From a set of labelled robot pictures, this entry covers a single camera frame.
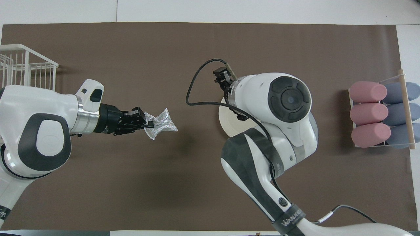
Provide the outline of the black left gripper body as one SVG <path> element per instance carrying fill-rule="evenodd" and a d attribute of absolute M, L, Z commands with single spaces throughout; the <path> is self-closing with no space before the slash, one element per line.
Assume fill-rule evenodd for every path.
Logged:
<path fill-rule="evenodd" d="M 120 118 L 127 113 L 127 110 L 119 110 L 115 106 L 101 103 L 99 107 L 99 118 L 94 129 L 94 133 L 114 133 L 122 135 L 117 130 Z"/>

